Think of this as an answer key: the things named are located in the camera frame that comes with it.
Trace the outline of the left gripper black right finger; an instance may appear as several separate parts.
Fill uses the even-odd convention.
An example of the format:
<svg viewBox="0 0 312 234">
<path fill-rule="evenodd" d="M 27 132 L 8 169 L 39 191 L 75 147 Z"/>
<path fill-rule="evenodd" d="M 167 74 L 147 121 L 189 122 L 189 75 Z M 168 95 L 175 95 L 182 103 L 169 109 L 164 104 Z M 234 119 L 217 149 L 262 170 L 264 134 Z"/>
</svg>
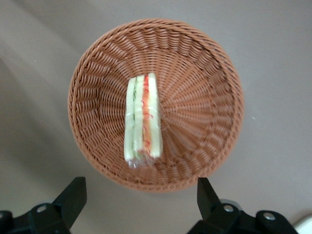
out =
<svg viewBox="0 0 312 234">
<path fill-rule="evenodd" d="M 198 178 L 197 205 L 202 219 L 189 230 L 189 234 L 235 233 L 239 209 L 230 203 L 222 203 L 207 178 Z"/>
</svg>

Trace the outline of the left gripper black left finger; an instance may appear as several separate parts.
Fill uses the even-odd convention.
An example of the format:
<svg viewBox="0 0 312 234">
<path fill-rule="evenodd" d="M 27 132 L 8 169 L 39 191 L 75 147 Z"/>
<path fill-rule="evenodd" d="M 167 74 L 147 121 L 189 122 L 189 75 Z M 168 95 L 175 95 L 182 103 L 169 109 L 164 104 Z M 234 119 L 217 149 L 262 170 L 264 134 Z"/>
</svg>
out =
<svg viewBox="0 0 312 234">
<path fill-rule="evenodd" d="M 52 203 L 42 203 L 30 211 L 31 233 L 69 234 L 86 201 L 86 178 L 76 177 Z"/>
</svg>

